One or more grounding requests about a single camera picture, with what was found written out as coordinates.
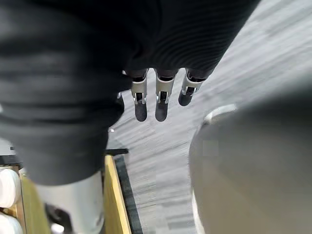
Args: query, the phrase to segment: white container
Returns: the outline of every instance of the white container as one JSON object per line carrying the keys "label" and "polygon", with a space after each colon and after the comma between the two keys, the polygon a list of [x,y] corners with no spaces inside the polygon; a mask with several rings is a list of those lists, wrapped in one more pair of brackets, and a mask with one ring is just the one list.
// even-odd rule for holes
{"label": "white container", "polygon": [[19,175],[11,169],[0,168],[0,207],[10,208],[19,200],[20,194]]}
{"label": "white container", "polygon": [[23,234],[23,229],[16,218],[0,213],[0,234]]}

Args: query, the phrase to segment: black rubber fingertip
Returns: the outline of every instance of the black rubber fingertip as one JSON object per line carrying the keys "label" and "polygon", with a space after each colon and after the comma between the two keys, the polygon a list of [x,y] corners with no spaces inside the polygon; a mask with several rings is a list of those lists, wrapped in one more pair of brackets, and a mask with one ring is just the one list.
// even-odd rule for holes
{"label": "black rubber fingertip", "polygon": [[157,103],[155,110],[155,118],[158,122],[163,122],[167,118],[168,114],[168,104]]}
{"label": "black rubber fingertip", "polygon": [[190,96],[190,95],[183,95],[182,91],[180,92],[178,101],[179,101],[179,104],[181,106],[187,106],[188,104],[190,104],[191,100],[192,100],[192,96]]}
{"label": "black rubber fingertip", "polygon": [[136,114],[136,119],[139,122],[144,122],[147,118],[146,103],[142,104],[142,101],[139,101],[138,104],[135,105],[135,114]]}

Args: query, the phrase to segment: black fabric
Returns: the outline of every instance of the black fabric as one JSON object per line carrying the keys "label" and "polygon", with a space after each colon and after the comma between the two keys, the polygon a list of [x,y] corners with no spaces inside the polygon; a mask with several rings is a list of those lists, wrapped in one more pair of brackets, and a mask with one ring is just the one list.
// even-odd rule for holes
{"label": "black fabric", "polygon": [[209,70],[258,0],[0,0],[0,136],[38,184],[91,176],[129,68]]}

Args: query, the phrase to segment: gray floor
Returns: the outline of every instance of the gray floor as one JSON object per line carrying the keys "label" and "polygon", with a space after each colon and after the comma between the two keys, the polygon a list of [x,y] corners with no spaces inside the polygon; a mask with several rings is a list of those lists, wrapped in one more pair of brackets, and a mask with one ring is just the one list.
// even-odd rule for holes
{"label": "gray floor", "polygon": [[155,73],[148,76],[148,119],[136,121],[130,92],[114,138],[130,148],[127,160],[145,234],[194,234],[188,147],[209,110],[246,103],[312,72],[312,1],[264,0],[191,105],[177,102],[184,70],[175,81],[168,118],[155,120]]}

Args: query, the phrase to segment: black cloth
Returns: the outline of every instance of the black cloth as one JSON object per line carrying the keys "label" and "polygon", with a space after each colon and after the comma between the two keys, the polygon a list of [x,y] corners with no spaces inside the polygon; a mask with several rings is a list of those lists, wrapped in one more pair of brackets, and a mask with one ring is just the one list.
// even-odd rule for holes
{"label": "black cloth", "polygon": [[102,166],[122,70],[213,69],[259,0],[0,0],[0,136],[31,179]]}

